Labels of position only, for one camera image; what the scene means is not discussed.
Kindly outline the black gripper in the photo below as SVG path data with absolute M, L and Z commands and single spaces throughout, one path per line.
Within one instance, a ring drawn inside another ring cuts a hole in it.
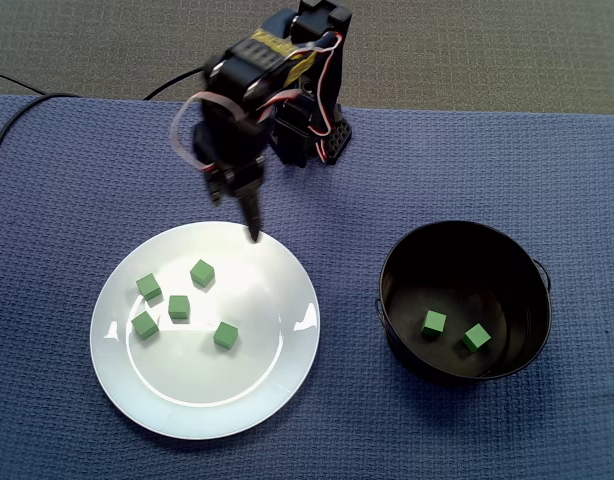
M 194 153 L 206 165 L 205 180 L 214 206 L 223 195 L 235 197 L 251 240 L 261 231 L 259 189 L 264 178 L 261 159 L 267 145 L 267 128 L 253 120 L 230 99 L 203 94 L 201 121 L 194 128 Z

